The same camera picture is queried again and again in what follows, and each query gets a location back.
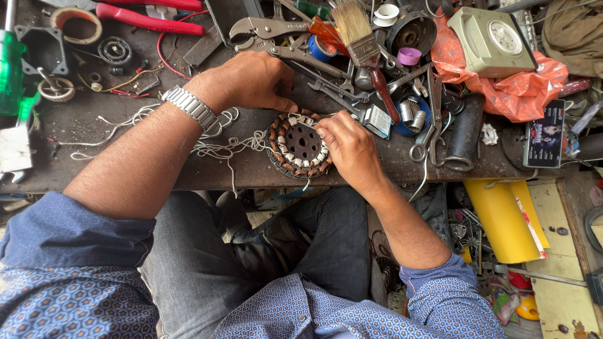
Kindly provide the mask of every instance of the red wire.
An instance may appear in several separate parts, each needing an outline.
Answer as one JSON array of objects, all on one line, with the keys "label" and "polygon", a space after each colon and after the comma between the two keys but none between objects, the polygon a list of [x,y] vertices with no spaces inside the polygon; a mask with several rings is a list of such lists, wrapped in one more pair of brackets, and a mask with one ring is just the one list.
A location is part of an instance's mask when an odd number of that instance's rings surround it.
[{"label": "red wire", "polygon": [[[178,21],[184,21],[184,20],[186,20],[186,19],[188,19],[190,17],[201,15],[201,14],[205,14],[205,13],[209,13],[209,10],[205,10],[205,11],[201,11],[201,12],[189,14],[189,15],[183,17],[182,19],[180,19]],[[181,77],[183,77],[183,78],[185,78],[187,80],[190,80],[191,79],[190,77],[187,77],[186,75],[180,73],[179,71],[176,71],[172,66],[169,65],[169,63],[165,60],[165,58],[163,58],[163,54],[161,53],[161,39],[163,38],[164,35],[165,35],[165,32],[161,33],[159,35],[159,39],[157,39],[157,53],[159,54],[159,58],[161,59],[161,61],[163,62],[163,64],[165,66],[167,66],[170,70],[172,70],[172,72],[178,74],[179,76],[181,76]]]}]

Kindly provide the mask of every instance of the red-handled pliers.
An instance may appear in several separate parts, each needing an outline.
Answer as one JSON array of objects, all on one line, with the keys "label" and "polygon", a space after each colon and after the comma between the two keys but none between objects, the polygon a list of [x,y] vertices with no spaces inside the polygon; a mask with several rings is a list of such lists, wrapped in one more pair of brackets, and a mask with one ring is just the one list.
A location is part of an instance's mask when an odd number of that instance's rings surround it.
[{"label": "red-handled pliers", "polygon": [[142,15],[135,11],[110,5],[160,5],[179,8],[181,10],[200,12],[203,11],[203,3],[199,0],[103,0],[109,4],[105,4],[103,2],[97,3],[91,0],[41,1],[55,7],[74,6],[87,11],[96,10],[96,16],[98,16],[98,18],[101,20],[113,19],[151,31],[192,34],[197,36],[202,36],[205,34],[205,27],[201,25],[191,24],[189,22],[156,19],[154,17]]}]

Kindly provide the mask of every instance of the purple plastic cap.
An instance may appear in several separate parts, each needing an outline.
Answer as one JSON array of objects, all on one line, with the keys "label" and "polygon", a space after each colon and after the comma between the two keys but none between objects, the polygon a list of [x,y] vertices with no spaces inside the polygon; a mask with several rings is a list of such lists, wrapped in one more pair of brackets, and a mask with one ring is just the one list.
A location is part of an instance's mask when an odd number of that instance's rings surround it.
[{"label": "purple plastic cap", "polygon": [[403,65],[413,66],[421,59],[421,51],[410,47],[403,47],[398,51],[397,58]]}]

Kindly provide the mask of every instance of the watch strap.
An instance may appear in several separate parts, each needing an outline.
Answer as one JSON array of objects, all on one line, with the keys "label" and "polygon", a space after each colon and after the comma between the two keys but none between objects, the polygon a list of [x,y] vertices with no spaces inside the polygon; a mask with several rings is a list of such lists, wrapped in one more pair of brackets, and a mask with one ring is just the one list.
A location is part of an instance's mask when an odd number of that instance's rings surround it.
[{"label": "watch strap", "polygon": [[185,111],[186,114],[191,116],[191,118],[195,119],[199,125],[201,125],[205,134],[211,134],[212,130],[219,126],[219,120],[216,114],[214,114],[201,100],[178,85],[165,92],[161,97],[161,100],[162,102],[169,101],[179,109]]}]

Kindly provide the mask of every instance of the blue patterned shirt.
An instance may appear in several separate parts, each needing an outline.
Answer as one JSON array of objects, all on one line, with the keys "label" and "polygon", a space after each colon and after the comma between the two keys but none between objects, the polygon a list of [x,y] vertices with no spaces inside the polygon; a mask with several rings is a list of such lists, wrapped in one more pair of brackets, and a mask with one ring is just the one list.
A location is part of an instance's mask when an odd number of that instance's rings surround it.
[{"label": "blue patterned shirt", "polygon": [[[0,244],[0,338],[156,338],[159,312],[136,270],[154,224],[113,220],[56,192],[13,217]],[[410,318],[292,274],[227,315],[213,338],[505,338],[459,256],[430,270],[401,267],[400,277]]]}]

